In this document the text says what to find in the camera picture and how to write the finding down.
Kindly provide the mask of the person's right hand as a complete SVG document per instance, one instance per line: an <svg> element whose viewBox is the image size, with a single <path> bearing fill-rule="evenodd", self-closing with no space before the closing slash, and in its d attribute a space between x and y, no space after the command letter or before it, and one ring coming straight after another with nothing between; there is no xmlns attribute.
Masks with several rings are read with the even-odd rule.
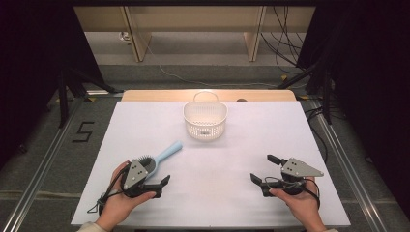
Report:
<svg viewBox="0 0 410 232"><path fill-rule="evenodd" d="M303 191L298 195L289 195L278 188L271 188L270 193L285 202L292 215L305 229L325 226L319 215L317 200L310 193Z"/></svg>

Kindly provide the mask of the beige wooden desk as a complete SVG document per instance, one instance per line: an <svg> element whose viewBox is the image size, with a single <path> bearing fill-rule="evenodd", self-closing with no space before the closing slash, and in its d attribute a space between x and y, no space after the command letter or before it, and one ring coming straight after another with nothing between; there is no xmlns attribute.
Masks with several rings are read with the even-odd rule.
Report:
<svg viewBox="0 0 410 232"><path fill-rule="evenodd" d="M240 32L254 62L263 32L305 33L313 7L76 7L85 32L127 32L137 62L154 32Z"/></svg>

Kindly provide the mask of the black curtain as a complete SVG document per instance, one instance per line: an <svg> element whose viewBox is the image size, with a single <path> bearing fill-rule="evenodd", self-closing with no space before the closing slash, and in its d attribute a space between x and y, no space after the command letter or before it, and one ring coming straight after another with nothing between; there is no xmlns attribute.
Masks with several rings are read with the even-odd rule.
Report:
<svg viewBox="0 0 410 232"><path fill-rule="evenodd" d="M318 60L338 29L335 94L367 155L410 219L410 0L310 0L300 62Z"/></svg>
<svg viewBox="0 0 410 232"><path fill-rule="evenodd" d="M0 169L16 154L61 82L81 94L102 74L72 5L0 0Z"/></svg>

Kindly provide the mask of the light blue hairbrush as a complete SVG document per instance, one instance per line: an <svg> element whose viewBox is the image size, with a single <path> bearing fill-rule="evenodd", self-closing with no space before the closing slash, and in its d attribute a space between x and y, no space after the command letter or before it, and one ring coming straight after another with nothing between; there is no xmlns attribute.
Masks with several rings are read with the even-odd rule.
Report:
<svg viewBox="0 0 410 232"><path fill-rule="evenodd" d="M149 179L151 176L153 176L156 171L158 170L161 162L168 157L172 156L173 154L177 153L183 148L183 144L181 141L177 140L174 142L172 145L170 145L168 148L166 148L164 151L159 153L157 156L152 157L152 156L142 156L138 158L137 160L139 163L146 169L148 172L147 174L147 179Z"/></svg>

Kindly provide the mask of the wooden table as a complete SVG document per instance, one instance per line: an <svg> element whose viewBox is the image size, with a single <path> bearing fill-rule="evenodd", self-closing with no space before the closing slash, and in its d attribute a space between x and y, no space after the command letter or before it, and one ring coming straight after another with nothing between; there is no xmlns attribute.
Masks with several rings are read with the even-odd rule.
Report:
<svg viewBox="0 0 410 232"><path fill-rule="evenodd" d="M189 136L183 107L194 99L220 99L228 107L221 137ZM151 182L169 177L161 198L137 207L122 222L131 229L236 230L298 226L285 204L263 196L250 180L279 176L273 154L327 169L299 102L289 90L129 90L116 104L72 223L90 213L122 161L156 156L175 141L182 149L165 159Z"/></svg>

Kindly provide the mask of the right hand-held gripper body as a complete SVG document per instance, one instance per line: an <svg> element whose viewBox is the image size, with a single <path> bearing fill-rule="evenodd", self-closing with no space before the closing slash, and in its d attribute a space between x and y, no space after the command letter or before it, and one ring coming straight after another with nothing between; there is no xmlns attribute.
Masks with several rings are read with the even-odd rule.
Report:
<svg viewBox="0 0 410 232"><path fill-rule="evenodd" d="M323 177L324 173L305 162L290 158L284 166L280 167L280 179L267 177L263 182L268 186L262 187L264 197L271 197L270 189L282 189L289 195L297 195L306 188L306 177Z"/></svg>

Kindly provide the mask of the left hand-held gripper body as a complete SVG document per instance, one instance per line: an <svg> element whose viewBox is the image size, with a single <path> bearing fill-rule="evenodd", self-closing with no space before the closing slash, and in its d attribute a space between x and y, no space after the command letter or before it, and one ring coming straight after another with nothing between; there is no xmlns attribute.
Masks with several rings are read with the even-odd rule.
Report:
<svg viewBox="0 0 410 232"><path fill-rule="evenodd" d="M121 180L121 190L130 198L136 198L146 192L154 192L155 198L162 194L162 184L146 185L145 182L154 172L156 163L153 159L134 159L126 166Z"/></svg>

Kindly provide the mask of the black metal stand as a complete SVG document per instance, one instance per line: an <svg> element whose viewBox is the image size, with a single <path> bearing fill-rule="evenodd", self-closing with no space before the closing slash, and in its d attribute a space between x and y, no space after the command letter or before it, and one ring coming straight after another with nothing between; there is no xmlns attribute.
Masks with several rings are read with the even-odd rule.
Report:
<svg viewBox="0 0 410 232"><path fill-rule="evenodd" d="M89 82L100 89L105 90L109 94L123 93L123 90L109 86L103 80L98 80L97 78L74 68L64 68L60 71L57 80L60 104L60 128L63 128L69 120L67 90L70 90L76 98L84 98L87 96L87 91L83 86L83 82Z"/></svg>
<svg viewBox="0 0 410 232"><path fill-rule="evenodd" d="M329 70L322 62L314 63L306 70L281 83L278 89L284 90L308 76L309 81L307 82L306 91L309 95L322 93L323 115L326 122L330 125L332 123L330 116L331 78Z"/></svg>

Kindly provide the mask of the metal floor rail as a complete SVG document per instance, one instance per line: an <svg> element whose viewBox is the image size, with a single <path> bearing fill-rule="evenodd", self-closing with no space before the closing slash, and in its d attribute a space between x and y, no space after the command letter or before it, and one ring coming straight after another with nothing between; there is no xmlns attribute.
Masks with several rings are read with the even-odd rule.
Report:
<svg viewBox="0 0 410 232"><path fill-rule="evenodd" d="M34 202L39 189L44 182L51 165L60 152L60 149L71 127L73 117L82 103L83 99L77 98L73 100L73 103L69 108L70 113L67 121L57 130L33 178L30 180L27 188L19 196L17 204L0 232L18 232Z"/></svg>
<svg viewBox="0 0 410 232"><path fill-rule="evenodd" d="M340 142L339 137L332 124L329 124L325 119L324 111L319 110L321 104L318 100L313 100L309 103L312 109L316 110L318 124L321 130L326 135L326 139L332 148L333 153L343 171L344 177L349 184L350 189L355 195L355 199L359 204L361 211L366 218L372 232L387 232L386 224L380 216L376 204L371 199L369 192L366 190L364 182L361 179L360 173L355 169L352 160L348 157L345 148Z"/></svg>

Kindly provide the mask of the white plastic basket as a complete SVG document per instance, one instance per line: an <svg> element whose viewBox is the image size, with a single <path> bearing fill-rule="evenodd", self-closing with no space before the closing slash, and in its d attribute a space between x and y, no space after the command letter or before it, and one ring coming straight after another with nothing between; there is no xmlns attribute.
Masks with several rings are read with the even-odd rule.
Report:
<svg viewBox="0 0 410 232"><path fill-rule="evenodd" d="M200 141L212 141L225 131L228 107L211 91L196 93L183 107L188 134Z"/></svg>

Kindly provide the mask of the person's left hand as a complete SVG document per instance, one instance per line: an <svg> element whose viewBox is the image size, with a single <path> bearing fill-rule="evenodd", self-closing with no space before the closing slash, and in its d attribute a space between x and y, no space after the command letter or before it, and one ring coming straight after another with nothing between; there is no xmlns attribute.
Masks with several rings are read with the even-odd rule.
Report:
<svg viewBox="0 0 410 232"><path fill-rule="evenodd" d="M143 204L155 195L154 192L150 191L138 197L129 198L124 193L117 193L107 199L102 213L95 221L95 224L104 232L111 232L117 224L129 216L135 207Z"/></svg>

